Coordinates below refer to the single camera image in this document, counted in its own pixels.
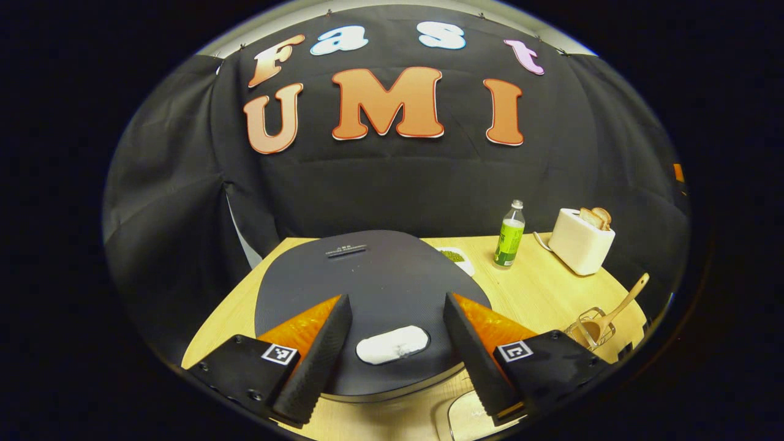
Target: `plate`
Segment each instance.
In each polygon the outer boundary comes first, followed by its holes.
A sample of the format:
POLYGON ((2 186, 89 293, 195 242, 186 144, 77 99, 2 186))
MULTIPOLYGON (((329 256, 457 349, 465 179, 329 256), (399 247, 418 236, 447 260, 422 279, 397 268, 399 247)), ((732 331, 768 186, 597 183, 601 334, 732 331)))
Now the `plate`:
POLYGON ((463 258, 463 262, 455 262, 455 265, 459 266, 460 269, 466 272, 466 274, 474 277, 476 271, 474 270, 474 266, 471 264, 471 260, 468 256, 461 250, 460 248, 454 248, 451 246, 439 246, 436 248, 439 251, 452 251, 453 253, 459 254, 463 258))
POLYGON ((370 403, 416 392, 463 363, 444 324, 446 293, 490 308, 485 292, 433 246, 400 231, 357 231, 303 243, 276 257, 259 287, 254 328, 261 335, 338 294, 351 303, 351 328, 323 398, 370 403), (430 337, 421 352, 367 364, 360 341, 406 326, 430 337))

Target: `plastic bottle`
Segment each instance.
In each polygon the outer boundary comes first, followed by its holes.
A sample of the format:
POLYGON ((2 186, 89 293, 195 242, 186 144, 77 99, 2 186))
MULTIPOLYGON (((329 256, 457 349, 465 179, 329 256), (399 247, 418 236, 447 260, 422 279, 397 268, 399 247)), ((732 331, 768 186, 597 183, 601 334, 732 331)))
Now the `plastic bottle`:
POLYGON ((501 234, 493 257, 493 262, 500 267, 511 266, 517 256, 517 248, 520 246, 520 238, 525 229, 522 210, 523 202, 515 199, 512 201, 512 209, 503 217, 501 234))

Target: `green food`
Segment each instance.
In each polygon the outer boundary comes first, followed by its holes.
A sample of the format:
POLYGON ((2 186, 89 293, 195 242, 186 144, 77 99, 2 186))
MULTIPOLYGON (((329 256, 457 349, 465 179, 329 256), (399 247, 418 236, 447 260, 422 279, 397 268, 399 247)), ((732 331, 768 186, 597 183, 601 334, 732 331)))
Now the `green food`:
POLYGON ((454 251, 447 251, 447 250, 440 250, 440 251, 441 251, 441 254, 444 254, 450 261, 453 261, 453 262, 464 262, 464 261, 466 261, 465 259, 463 259, 463 256, 460 256, 459 254, 455 253, 454 251))

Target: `bread slice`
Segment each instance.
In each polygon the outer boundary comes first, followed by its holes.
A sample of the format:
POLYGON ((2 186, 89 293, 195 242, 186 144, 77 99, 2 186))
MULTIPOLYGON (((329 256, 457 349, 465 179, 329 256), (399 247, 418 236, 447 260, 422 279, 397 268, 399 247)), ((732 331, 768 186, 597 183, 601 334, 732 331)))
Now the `bread slice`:
POLYGON ((604 227, 602 228, 602 230, 610 231, 610 222, 612 222, 612 217, 610 216, 610 213, 599 206, 591 211, 593 212, 593 214, 596 214, 597 216, 601 217, 601 219, 604 221, 604 227))
POLYGON ((580 219, 588 222, 599 230, 604 228, 604 219, 597 216, 593 211, 588 210, 587 208, 583 207, 580 209, 580 219))

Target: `black fabric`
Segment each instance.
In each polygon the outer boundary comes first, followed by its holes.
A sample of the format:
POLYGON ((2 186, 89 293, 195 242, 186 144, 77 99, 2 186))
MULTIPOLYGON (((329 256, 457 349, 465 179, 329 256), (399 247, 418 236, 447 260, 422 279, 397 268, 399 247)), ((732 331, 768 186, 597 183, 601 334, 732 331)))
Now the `black fabric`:
POLYGON ((194 56, 148 97, 118 146, 107 182, 104 236, 115 277, 135 299, 137 313, 158 321, 150 324, 156 329, 151 338, 169 339, 165 346, 176 363, 189 330, 249 270, 226 197, 237 228, 262 256, 289 236, 369 229, 418 237, 496 235, 512 199, 524 201, 526 231, 552 231, 563 207, 603 206, 617 232, 604 266, 627 287, 642 271, 651 274, 639 297, 648 315, 660 311, 678 279, 688 204, 674 178, 677 157, 644 101, 595 56, 563 56, 537 38, 465 13, 386 5, 307 20, 248 42, 220 63, 194 56), (422 45, 416 25, 425 20, 461 27, 466 47, 422 45), (366 46, 309 53, 319 35, 349 24, 365 27, 366 46), (281 72, 249 88, 256 54, 299 33, 306 40, 278 63, 281 72), (525 70, 504 39, 534 50, 545 74, 525 70), (370 127, 365 138, 332 138, 340 97, 335 73, 367 68, 390 88, 413 66, 443 73, 436 101, 444 136, 398 135, 400 112, 383 137, 362 114, 370 127), (486 78, 523 90, 521 146, 487 140, 492 99, 486 78), (274 94, 294 82, 304 84, 297 138, 282 152, 261 155, 250 147, 242 109, 269 96, 267 132, 276 134, 281 114, 274 94), (172 248, 159 246, 164 234, 172 248), (134 243, 138 248, 129 251, 134 243), (175 293, 195 268, 200 283, 175 293), (173 313, 188 302, 184 308, 191 312, 173 313))
POLYGON ((118 291, 145 340, 177 365, 250 270, 207 131, 209 75, 219 64, 194 57, 147 98, 120 140, 104 195, 118 291))

